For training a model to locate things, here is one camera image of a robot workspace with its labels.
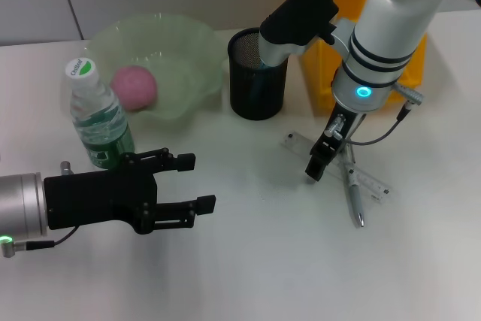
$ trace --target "pink ball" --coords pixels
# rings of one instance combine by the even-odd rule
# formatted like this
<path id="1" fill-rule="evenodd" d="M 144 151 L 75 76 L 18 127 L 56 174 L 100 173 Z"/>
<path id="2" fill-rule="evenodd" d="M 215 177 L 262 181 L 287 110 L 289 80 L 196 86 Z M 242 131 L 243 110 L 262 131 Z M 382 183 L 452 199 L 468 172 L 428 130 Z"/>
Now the pink ball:
<path id="1" fill-rule="evenodd" d="M 110 87 L 127 111 L 147 107 L 157 99 L 156 79 L 147 69 L 138 65 L 119 69 Z"/>

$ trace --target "green led light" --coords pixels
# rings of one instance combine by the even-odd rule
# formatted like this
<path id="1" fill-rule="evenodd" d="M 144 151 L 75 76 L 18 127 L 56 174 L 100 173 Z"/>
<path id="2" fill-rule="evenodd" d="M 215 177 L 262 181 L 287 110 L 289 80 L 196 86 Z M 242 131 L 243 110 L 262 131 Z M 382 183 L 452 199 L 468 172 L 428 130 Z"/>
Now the green led light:
<path id="1" fill-rule="evenodd" d="M 0 236 L 0 244 L 9 244 L 10 242 L 13 242 L 13 238 L 10 236 Z"/>

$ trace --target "water bottle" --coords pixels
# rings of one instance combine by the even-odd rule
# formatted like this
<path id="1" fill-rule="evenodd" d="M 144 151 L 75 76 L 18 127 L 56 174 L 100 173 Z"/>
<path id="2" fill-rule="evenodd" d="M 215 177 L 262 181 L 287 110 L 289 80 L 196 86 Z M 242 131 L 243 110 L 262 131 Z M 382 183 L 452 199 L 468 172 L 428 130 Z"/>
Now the water bottle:
<path id="1" fill-rule="evenodd" d="M 119 99 L 100 81 L 95 63 L 77 58 L 65 69 L 72 89 L 70 113 L 93 165 L 110 169 L 135 146 Z"/>

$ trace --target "black cable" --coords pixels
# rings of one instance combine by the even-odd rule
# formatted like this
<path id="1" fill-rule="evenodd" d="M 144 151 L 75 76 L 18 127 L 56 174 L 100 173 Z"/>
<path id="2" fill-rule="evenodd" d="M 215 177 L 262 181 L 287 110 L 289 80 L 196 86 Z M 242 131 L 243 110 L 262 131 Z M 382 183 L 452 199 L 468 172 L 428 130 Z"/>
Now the black cable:
<path id="1" fill-rule="evenodd" d="M 55 241 L 55 245 L 58 246 L 62 242 L 68 240 L 70 238 L 70 236 L 72 236 L 78 230 L 78 228 L 79 228 L 79 226 L 75 226 L 74 229 L 72 229 L 68 234 L 65 235 L 65 237 L 62 237 L 58 241 Z"/>
<path id="2" fill-rule="evenodd" d="M 397 126 L 399 126 L 399 123 L 401 123 L 401 121 L 397 120 L 396 123 L 394 123 L 394 125 L 384 135 L 374 139 L 373 141 L 354 142 L 354 141 L 351 141 L 350 139 L 345 139 L 344 141 L 348 144 L 352 144 L 353 146 L 370 146 L 371 144 L 375 144 L 375 143 L 381 142 L 383 139 L 386 139 L 392 133 L 392 131 L 394 131 Z"/>
<path id="3" fill-rule="evenodd" d="M 404 103 L 403 107 L 399 111 L 398 116 L 396 117 L 396 123 L 394 123 L 394 125 L 381 137 L 376 138 L 375 140 L 370 142 L 354 142 L 350 139 L 344 139 L 344 142 L 352 144 L 353 146 L 370 146 L 371 144 L 381 142 L 383 139 L 386 139 L 396 129 L 397 126 L 399 126 L 399 123 L 401 123 L 404 118 L 406 118 L 409 112 L 411 112 L 412 106 L 413 103 L 411 103 L 410 101 L 406 101 L 406 103 Z"/>
<path id="4" fill-rule="evenodd" d="M 72 236 L 77 230 L 79 226 L 74 227 L 68 234 L 64 237 L 60 238 L 58 241 L 27 241 L 25 243 L 25 250 L 26 251 L 33 251 L 33 250 L 43 250 L 45 248 L 54 248 L 58 246 L 62 242 L 68 240 L 70 236 Z"/>

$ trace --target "metal connector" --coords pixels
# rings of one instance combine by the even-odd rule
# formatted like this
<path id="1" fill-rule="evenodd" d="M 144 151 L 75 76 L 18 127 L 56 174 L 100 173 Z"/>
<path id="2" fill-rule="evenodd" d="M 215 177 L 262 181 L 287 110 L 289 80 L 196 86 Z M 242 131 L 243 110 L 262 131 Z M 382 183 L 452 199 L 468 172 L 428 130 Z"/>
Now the metal connector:
<path id="1" fill-rule="evenodd" d="M 13 238 L 10 236 L 1 236 L 0 248 L 2 249 L 3 257 L 10 259 L 15 256 L 16 252 L 26 250 L 26 242 L 14 242 Z"/>
<path id="2" fill-rule="evenodd" d="M 342 128 L 344 127 L 344 122 L 346 121 L 346 117 L 343 116 L 342 114 L 338 114 L 334 120 L 331 122 L 331 124 L 329 124 L 325 130 L 324 130 L 324 135 L 326 137 L 334 137 L 335 139 L 337 139 L 338 141 L 340 141 L 341 139 L 343 139 L 343 136 L 342 134 L 340 133 L 340 131 L 342 130 Z"/>
<path id="3" fill-rule="evenodd" d="M 398 82 L 394 83 L 393 89 L 399 94 L 401 94 L 403 97 L 405 97 L 406 100 L 410 101 L 415 105 L 421 105 L 422 101 L 424 101 L 424 96 L 420 92 L 408 88 L 407 86 L 403 86 Z"/>

